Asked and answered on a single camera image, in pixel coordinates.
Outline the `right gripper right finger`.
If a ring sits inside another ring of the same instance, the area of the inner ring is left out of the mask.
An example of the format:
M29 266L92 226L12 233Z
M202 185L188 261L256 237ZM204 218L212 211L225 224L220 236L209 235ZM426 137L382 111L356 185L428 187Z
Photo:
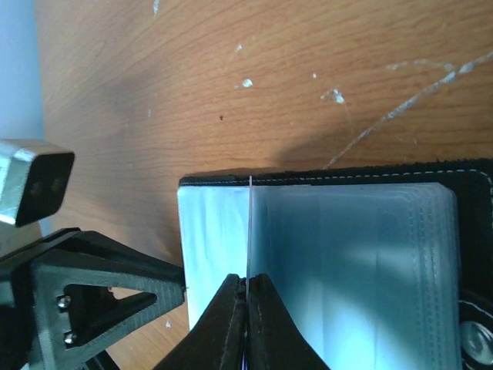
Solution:
M248 369L327 369L305 341L267 274L249 280Z

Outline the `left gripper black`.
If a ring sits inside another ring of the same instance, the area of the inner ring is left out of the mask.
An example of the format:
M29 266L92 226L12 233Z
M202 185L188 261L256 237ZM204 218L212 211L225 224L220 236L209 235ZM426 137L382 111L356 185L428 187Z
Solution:
M1 257L1 367L115 369L107 348L184 291L181 267L99 232L30 237Z

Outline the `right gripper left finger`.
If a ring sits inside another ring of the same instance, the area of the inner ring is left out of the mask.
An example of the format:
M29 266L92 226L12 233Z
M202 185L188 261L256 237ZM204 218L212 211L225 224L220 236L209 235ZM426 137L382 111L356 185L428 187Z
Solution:
M228 274L189 334L156 369L241 369L246 282Z

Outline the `black leather card holder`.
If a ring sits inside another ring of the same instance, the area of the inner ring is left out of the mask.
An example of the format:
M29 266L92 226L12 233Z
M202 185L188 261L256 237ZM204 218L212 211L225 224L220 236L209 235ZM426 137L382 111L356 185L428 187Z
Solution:
M249 176L179 182L189 325L246 278ZM331 369L492 367L492 161L253 175L267 274Z

